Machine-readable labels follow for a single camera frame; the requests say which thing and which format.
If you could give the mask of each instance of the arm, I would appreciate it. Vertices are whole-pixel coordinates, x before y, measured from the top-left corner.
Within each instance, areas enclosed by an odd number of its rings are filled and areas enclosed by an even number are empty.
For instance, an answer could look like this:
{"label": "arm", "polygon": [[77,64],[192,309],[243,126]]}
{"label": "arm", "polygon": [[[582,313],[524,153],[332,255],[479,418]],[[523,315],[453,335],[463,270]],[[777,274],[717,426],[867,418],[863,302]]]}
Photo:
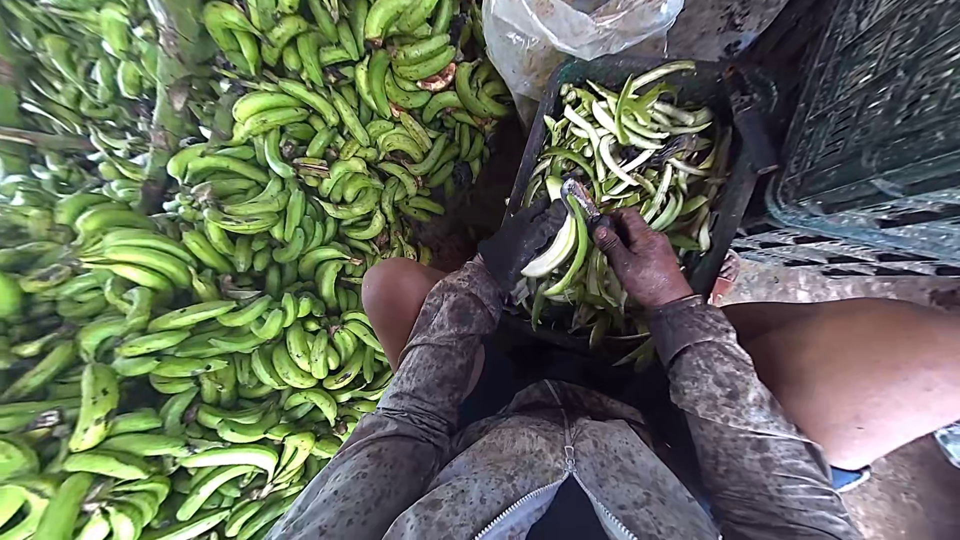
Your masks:
{"label": "arm", "polygon": [[650,310],[671,398],[686,412],[724,537],[860,538],[830,488],[819,448],[756,377],[723,313],[692,294],[666,237],[635,210],[614,218],[623,241],[601,228],[597,245],[631,297]]}
{"label": "arm", "polygon": [[480,337],[502,303],[477,262],[438,282],[376,411],[300,494],[270,538],[380,538],[444,465]]}

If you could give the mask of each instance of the stained sleeve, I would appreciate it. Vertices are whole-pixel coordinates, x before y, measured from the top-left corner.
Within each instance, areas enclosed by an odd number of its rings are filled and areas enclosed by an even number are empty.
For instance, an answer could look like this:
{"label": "stained sleeve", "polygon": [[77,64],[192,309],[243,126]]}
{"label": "stained sleeve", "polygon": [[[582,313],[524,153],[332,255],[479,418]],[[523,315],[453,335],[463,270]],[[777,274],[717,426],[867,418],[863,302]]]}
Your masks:
{"label": "stained sleeve", "polygon": [[443,467],[480,338],[496,328],[501,309],[499,288],[480,263],[438,282],[376,411],[267,537],[381,538]]}
{"label": "stained sleeve", "polygon": [[821,449],[757,378],[723,312],[693,296],[649,318],[724,538],[861,538]]}

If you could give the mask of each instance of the zipper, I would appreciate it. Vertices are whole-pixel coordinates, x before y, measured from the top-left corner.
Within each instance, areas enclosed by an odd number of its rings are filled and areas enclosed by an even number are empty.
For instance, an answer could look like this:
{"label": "zipper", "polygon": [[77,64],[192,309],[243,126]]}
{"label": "zipper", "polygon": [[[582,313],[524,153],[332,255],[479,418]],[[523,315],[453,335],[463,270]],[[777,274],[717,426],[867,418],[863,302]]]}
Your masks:
{"label": "zipper", "polygon": [[511,512],[515,511],[517,508],[520,508],[524,504],[529,503],[536,497],[542,495],[545,491],[549,489],[554,489],[559,487],[560,484],[564,483],[564,480],[569,478],[570,475],[577,480],[577,483],[580,484],[580,489],[584,490],[584,493],[587,494],[587,497],[590,499],[590,502],[593,504],[594,508],[600,508],[603,510],[604,516],[607,518],[608,523],[613,523],[617,529],[620,531],[621,538],[627,538],[628,540],[637,540],[636,535],[630,532],[630,530],[623,525],[623,522],[616,519],[606,506],[600,502],[596,497],[593,496],[593,493],[587,489],[583,481],[580,480],[580,476],[577,475],[577,460],[573,454],[573,440],[570,437],[570,423],[566,417],[566,411],[563,409],[563,402],[560,399],[560,396],[557,394],[557,390],[553,387],[553,384],[549,380],[546,380],[546,386],[550,390],[550,393],[553,394],[553,398],[557,401],[557,404],[561,406],[561,414],[564,416],[564,458],[566,460],[566,467],[564,468],[564,475],[557,481],[550,482],[544,486],[538,487],[537,489],[531,491],[530,493],[519,498],[515,503],[507,507],[506,510],[500,512],[500,515],[496,516],[493,521],[489,522],[486,527],[484,527],[476,536],[473,537],[473,540],[480,540],[493,528],[495,528],[500,522],[502,522]]}
{"label": "zipper", "polygon": [[607,507],[604,506],[604,504],[600,502],[599,499],[597,499],[596,497],[593,496],[593,494],[590,492],[590,490],[588,490],[587,487],[584,485],[583,481],[580,480],[580,476],[577,475],[577,472],[576,472],[576,471],[573,472],[573,477],[577,480],[577,483],[580,484],[580,489],[583,489],[583,490],[584,490],[584,493],[587,494],[587,497],[590,498],[590,502],[593,503],[593,507],[595,507],[595,508],[600,508],[601,510],[603,510],[604,516],[607,518],[607,520],[608,520],[609,522],[613,523],[613,524],[617,527],[617,529],[620,531],[620,537],[621,537],[621,538],[628,538],[629,540],[637,540],[637,539],[636,539],[636,535],[633,534],[632,532],[630,532],[630,530],[629,530],[625,525],[623,525],[623,522],[621,522],[620,520],[616,519],[616,516],[614,516],[614,515],[607,509]]}
{"label": "zipper", "polygon": [[488,532],[490,532],[494,527],[496,527],[500,522],[502,522],[507,517],[508,514],[515,511],[517,508],[520,508],[524,504],[529,503],[534,498],[542,495],[545,491],[549,489],[555,489],[556,487],[560,486],[560,484],[564,483],[564,480],[566,480],[566,478],[569,476],[570,476],[569,471],[564,471],[564,476],[561,479],[555,482],[548,483],[544,486],[538,487],[537,489],[531,491],[530,493],[524,495],[523,497],[520,497],[519,499],[516,500],[516,503],[511,504],[510,506],[507,507],[506,510],[500,512],[500,515],[496,516],[496,518],[494,518],[493,521],[489,522],[487,526],[483,528],[483,530],[478,532],[477,535],[473,537],[473,540],[480,540],[480,538],[483,538]]}

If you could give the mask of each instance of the thigh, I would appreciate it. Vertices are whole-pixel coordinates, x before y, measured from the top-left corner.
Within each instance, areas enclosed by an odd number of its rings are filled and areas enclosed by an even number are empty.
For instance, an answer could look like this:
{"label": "thigh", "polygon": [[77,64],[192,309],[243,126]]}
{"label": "thigh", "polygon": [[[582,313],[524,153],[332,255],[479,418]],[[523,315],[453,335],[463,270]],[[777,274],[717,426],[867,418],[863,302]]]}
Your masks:
{"label": "thigh", "polygon": [[831,465],[858,469],[960,418],[960,317],[866,298],[724,312]]}

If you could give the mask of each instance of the knee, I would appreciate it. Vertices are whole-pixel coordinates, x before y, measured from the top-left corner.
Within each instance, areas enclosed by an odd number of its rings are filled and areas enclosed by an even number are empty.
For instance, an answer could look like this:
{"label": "knee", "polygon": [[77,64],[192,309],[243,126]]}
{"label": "knee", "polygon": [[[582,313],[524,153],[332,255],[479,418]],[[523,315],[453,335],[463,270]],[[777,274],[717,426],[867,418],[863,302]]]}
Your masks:
{"label": "knee", "polygon": [[363,305],[369,313],[377,306],[393,305],[427,287],[433,282],[427,276],[430,269],[409,258],[385,258],[373,266],[363,278]]}

